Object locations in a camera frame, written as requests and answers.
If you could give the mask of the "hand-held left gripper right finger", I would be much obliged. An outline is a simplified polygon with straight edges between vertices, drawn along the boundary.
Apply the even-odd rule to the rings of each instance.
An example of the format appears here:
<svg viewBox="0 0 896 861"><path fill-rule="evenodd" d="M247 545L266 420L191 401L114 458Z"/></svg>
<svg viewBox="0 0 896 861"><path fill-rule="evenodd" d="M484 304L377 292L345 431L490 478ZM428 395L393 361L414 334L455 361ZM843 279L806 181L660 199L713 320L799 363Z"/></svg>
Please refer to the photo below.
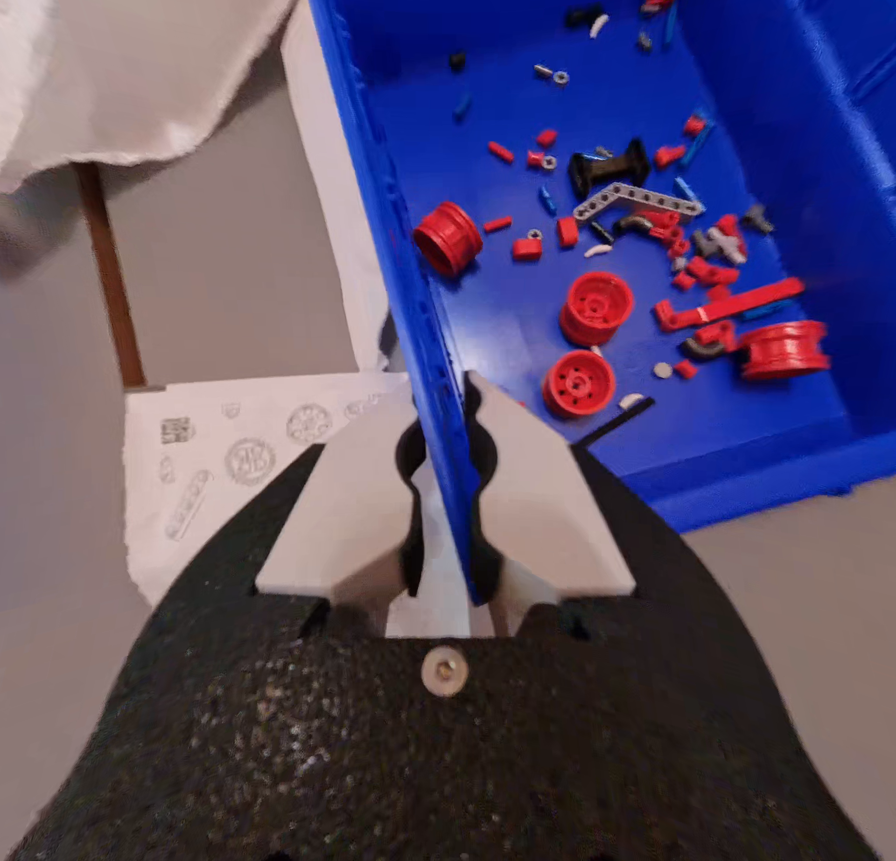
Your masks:
<svg viewBox="0 0 896 861"><path fill-rule="evenodd" d="M469 580L494 635L537 606L633 595L636 581L568 442L474 370L464 420L477 485Z"/></svg>

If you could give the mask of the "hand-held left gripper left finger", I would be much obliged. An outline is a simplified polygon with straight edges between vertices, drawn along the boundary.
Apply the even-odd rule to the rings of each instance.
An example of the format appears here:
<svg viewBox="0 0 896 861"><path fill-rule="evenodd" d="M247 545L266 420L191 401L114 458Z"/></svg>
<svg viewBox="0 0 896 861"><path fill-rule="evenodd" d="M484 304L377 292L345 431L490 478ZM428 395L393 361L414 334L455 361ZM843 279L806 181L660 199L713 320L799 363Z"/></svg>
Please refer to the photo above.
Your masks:
<svg viewBox="0 0 896 861"><path fill-rule="evenodd" d="M333 437L268 554L261 594L364 613L385 636L389 607L417 595L425 545L413 482L427 447L411 393L391 393Z"/></svg>

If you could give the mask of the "long black toy axle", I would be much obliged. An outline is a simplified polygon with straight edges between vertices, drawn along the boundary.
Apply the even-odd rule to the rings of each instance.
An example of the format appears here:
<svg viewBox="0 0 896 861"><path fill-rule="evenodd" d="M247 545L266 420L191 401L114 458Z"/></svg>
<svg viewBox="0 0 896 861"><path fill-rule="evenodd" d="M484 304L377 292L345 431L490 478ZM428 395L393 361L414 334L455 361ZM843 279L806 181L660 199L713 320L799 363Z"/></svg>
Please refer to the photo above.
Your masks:
<svg viewBox="0 0 896 861"><path fill-rule="evenodd" d="M632 421L633 419L636 419L637 417L643 415L644 412L650 410L655 405L655 403L656 401L653 397L641 398L636 403L633 403L629 407L626 407L613 419L602 424L597 429L591 430L590 432L588 432L588 434L579 438L577 441L572 442L570 444L570 449L587 450L602 438L608 436L616 430L619 430L622 426Z"/></svg>

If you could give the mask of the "red toy wheel hub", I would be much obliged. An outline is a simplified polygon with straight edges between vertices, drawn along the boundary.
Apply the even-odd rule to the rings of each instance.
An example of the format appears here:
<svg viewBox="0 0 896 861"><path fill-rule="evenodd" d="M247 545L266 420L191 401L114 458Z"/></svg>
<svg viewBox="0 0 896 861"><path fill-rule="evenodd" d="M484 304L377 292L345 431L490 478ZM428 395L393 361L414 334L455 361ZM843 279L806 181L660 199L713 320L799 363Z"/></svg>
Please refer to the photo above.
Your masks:
<svg viewBox="0 0 896 861"><path fill-rule="evenodd" d="M572 345L600 347L616 335L633 308L633 292L624 279L609 272L589 272L568 290L558 323Z"/></svg>
<svg viewBox="0 0 896 861"><path fill-rule="evenodd" d="M823 352L827 326L799 320L760 327L741 335L738 343L740 376L747 382L766 382L812 375L831 369Z"/></svg>
<svg viewBox="0 0 896 861"><path fill-rule="evenodd" d="M577 349L554 363L542 380L541 392L545 407L554 418L587 418L613 400L616 376L601 355Z"/></svg>
<svg viewBox="0 0 896 861"><path fill-rule="evenodd" d="M484 248L476 223L451 201L425 215L411 235L425 261L447 280L460 278Z"/></svg>

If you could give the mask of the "blue tagged parts bin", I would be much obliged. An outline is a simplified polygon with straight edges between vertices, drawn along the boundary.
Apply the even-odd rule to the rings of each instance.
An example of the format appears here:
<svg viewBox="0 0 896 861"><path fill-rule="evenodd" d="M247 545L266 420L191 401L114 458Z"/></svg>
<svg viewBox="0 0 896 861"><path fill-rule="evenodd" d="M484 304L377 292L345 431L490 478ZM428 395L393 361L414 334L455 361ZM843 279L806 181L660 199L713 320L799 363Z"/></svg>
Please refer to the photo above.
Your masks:
<svg viewBox="0 0 896 861"><path fill-rule="evenodd" d="M599 440L599 461L677 531L894 474L894 0L308 1L470 587L464 373L571 441L611 412L550 417L539 323L463 312L472 285L436 273L411 233L442 202L461 207L455 144L483 78L529 83L538 62L572 75L575 48L617 26L622 48L640 32L653 53L684 47L745 192L734 210L764 206L771 262L806 285L745 327L823 322L832 368L751 385L712 362L690 382L645 380L635 392L656 405Z"/></svg>

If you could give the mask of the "grey desk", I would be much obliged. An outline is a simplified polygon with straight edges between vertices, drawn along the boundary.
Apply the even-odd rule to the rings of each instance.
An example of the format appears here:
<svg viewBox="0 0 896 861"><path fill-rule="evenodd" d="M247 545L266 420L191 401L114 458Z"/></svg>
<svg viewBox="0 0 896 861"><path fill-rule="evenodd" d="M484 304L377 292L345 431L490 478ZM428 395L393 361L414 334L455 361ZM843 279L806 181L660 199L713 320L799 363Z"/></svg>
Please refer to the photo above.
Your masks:
<svg viewBox="0 0 896 861"><path fill-rule="evenodd" d="M99 170L153 387L357 368L279 48L195 153ZM2 203L2 859L150 615L126 568L126 397L86 213L68 168ZM685 538L835 797L894 859L894 480Z"/></svg>

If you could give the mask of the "long red toy beam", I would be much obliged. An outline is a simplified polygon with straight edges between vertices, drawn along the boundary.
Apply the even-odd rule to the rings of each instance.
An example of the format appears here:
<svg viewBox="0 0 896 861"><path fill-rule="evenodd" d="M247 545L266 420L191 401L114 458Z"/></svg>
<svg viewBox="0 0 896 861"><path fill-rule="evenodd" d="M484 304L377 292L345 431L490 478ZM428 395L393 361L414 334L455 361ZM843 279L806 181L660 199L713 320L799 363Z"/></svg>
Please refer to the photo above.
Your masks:
<svg viewBox="0 0 896 861"><path fill-rule="evenodd" d="M661 331L673 333L689 328L701 328L739 316L757 307L796 298L805 291L805 288L804 281L798 277L788 277L774 284L763 285L683 311L676 311L671 302L664 299L653 306L652 313Z"/></svg>

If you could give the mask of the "pile of small toy pieces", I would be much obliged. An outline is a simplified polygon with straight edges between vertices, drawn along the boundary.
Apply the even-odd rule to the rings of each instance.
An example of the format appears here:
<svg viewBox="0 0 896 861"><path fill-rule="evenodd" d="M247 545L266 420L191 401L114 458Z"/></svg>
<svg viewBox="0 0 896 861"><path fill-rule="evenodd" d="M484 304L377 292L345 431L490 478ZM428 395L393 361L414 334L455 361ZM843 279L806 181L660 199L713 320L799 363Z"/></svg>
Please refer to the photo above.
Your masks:
<svg viewBox="0 0 896 861"><path fill-rule="evenodd" d="M664 333L653 306L664 299L676 311L777 283L785 276L771 262L762 213L746 212L728 174L733 159L722 149L719 121L697 94L698 79L683 46L671 53L651 51L650 35L640 32L632 49L622 48L612 28L593 50L578 45L574 73L552 73L540 62L523 83L521 71L503 69L483 78L476 92L473 121L455 146L462 155L462 204L497 239L484 248L456 281L471 284L462 293L462 311L496 320L520 315L524 326L539 323L553 356L535 367L541 386L549 369L566 353L591 350L610 363L622 411L643 396L645 380L687 381L700 366L718 358L739 360L740 321L762 320L792 307L799 295L701 328ZM705 213L689 223L678 215L608 209L586 223L567 167L573 153L598 159L620 155L633 138L644 141L651 174L642 188L700 201ZM609 272L626 281L634 308L603 346L581 348L563 336L558 323L568 290L589 272ZM588 422L600 412L582 419Z"/></svg>

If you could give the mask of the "grey bent toy beam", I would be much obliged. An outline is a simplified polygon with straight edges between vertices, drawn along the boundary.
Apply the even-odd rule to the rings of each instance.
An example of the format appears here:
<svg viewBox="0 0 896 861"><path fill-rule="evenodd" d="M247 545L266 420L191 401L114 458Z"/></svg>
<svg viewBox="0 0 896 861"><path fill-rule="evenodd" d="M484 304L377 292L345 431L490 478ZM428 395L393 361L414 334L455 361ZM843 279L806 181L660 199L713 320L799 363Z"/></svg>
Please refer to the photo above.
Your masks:
<svg viewBox="0 0 896 861"><path fill-rule="evenodd" d="M587 223L600 213L617 208L629 213L647 211L655 214L678 215L680 222L689 223L705 213L700 201L692 201L675 195L653 192L642 187L614 182L602 187L574 208L573 217L579 223Z"/></svg>

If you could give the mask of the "black toy spool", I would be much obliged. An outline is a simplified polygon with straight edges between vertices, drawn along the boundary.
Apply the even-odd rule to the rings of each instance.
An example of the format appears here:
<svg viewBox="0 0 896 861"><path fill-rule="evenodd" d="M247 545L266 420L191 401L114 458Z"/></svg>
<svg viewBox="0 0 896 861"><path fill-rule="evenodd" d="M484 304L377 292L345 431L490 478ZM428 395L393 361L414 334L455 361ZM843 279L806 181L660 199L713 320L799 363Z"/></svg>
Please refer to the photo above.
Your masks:
<svg viewBox="0 0 896 861"><path fill-rule="evenodd" d="M596 190L612 183L642 187L651 170L644 141L636 137L622 154L609 158L598 159L585 153L573 153L567 174L575 199L583 202Z"/></svg>

